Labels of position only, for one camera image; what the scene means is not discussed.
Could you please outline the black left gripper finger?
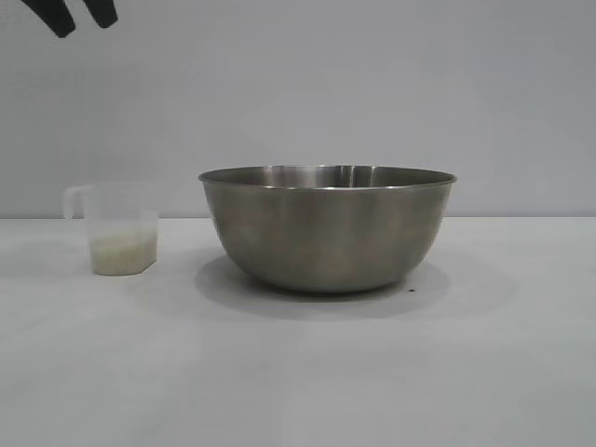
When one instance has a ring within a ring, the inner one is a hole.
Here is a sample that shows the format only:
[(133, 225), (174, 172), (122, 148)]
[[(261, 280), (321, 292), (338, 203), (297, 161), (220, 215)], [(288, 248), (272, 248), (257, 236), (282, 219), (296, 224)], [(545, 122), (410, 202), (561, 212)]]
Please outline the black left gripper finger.
[(91, 17), (103, 29), (109, 28), (118, 21), (114, 0), (86, 0)]
[(28, 0), (27, 7), (46, 25), (73, 25), (73, 17), (62, 0)]

